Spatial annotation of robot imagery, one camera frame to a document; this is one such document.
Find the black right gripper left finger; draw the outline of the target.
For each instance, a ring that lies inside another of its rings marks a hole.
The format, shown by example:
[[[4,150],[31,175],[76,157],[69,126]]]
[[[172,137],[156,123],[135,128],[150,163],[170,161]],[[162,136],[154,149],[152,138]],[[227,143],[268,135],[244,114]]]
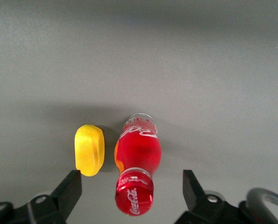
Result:
[[[81,194],[81,173],[72,170],[51,194],[38,195],[28,203],[29,222],[65,224]]]

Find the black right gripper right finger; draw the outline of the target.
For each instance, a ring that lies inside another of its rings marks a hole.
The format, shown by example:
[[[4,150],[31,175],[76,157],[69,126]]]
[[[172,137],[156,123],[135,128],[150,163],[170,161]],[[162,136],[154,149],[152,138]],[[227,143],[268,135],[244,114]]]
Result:
[[[183,170],[183,196],[188,207],[177,224],[242,224],[238,208],[206,194],[192,170]]]

